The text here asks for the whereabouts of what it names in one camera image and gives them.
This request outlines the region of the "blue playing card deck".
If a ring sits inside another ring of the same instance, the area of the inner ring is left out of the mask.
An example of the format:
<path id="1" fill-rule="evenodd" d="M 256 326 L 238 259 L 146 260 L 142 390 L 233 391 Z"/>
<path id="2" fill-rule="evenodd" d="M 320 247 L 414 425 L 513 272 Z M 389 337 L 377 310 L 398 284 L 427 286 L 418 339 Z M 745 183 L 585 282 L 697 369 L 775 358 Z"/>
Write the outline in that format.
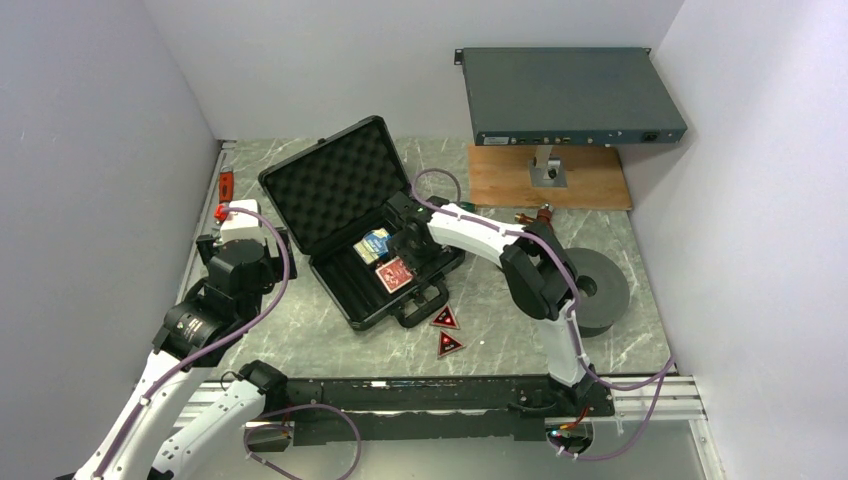
<path id="1" fill-rule="evenodd" d="M 353 245 L 353 250 L 366 265 L 372 265 L 388 257 L 390 238 L 385 228 L 371 230 Z"/>

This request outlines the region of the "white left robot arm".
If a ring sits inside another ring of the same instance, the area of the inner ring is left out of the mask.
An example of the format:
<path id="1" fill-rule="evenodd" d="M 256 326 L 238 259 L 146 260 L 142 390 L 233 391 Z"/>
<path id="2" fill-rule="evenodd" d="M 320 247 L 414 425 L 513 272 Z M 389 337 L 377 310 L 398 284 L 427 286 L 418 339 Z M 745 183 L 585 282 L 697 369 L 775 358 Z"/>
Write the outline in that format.
<path id="1" fill-rule="evenodd" d="M 263 297 L 295 278 L 286 231 L 275 228 L 271 235 L 266 239 L 254 222 L 242 228 L 226 224 L 221 244 L 209 235 L 198 237 L 207 276 L 166 313 L 127 404 L 70 478 L 187 479 L 212 459 L 227 435 L 256 417 L 272 420 L 285 411 L 286 375 L 253 360 L 211 405 L 182 428 L 175 426 L 247 326 L 269 314 Z"/>

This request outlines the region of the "black foam-lined carrying case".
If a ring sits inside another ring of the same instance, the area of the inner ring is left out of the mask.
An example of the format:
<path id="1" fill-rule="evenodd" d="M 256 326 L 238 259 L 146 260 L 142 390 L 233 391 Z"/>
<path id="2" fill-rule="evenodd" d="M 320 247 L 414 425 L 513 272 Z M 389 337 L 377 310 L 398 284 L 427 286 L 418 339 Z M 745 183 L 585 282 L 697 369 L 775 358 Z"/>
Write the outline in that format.
<path id="1" fill-rule="evenodd" d="M 353 245 L 369 231 L 396 223 L 388 200 L 403 192 L 414 199 L 410 179 L 385 120 L 369 116 L 293 156 L 262 170 L 258 183 L 310 270 L 355 331 L 387 316 L 404 328 L 432 318 L 448 304 L 445 277 L 460 266 L 464 251 L 441 255 L 434 276 L 390 294 L 375 269 L 395 258 L 366 265 Z"/>

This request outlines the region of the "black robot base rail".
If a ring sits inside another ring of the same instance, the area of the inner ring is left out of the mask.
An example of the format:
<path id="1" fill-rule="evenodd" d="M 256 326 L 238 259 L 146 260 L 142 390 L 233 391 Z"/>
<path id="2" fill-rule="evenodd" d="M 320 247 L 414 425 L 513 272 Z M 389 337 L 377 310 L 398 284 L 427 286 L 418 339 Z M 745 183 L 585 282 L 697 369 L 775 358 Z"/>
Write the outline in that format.
<path id="1" fill-rule="evenodd" d="M 543 441 L 557 423 L 615 413 L 609 389 L 549 376 L 292 378 L 262 417 L 292 428 L 297 446 L 354 440 L 508 438 Z"/>

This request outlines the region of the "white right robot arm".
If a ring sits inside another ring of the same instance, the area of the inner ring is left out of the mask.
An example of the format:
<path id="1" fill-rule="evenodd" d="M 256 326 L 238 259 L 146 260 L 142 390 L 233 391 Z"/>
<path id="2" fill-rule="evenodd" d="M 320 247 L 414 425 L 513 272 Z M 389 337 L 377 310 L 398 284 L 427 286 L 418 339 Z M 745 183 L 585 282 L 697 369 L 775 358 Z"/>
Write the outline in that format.
<path id="1" fill-rule="evenodd" d="M 590 364 L 575 332 L 579 291 L 575 273 L 549 227 L 487 219 L 455 203 L 419 203 L 397 193 L 387 202 L 397 232 L 388 248 L 424 279 L 450 250 L 488 260 L 503 273 L 514 304 L 537 321 L 547 355 L 549 376 L 557 381 L 551 401 L 557 411 L 574 415 L 590 399 L 582 381 Z"/>

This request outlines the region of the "red playing card deck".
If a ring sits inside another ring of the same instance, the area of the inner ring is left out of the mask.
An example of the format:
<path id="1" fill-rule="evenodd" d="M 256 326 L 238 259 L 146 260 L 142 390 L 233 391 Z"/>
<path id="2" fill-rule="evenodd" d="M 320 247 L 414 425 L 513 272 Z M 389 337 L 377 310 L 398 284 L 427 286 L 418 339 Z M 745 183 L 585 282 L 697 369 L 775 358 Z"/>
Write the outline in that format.
<path id="1" fill-rule="evenodd" d="M 390 294 L 410 284 L 414 279 L 413 273 L 399 257 L 381 264 L 375 269 L 375 273 L 380 283 Z"/>

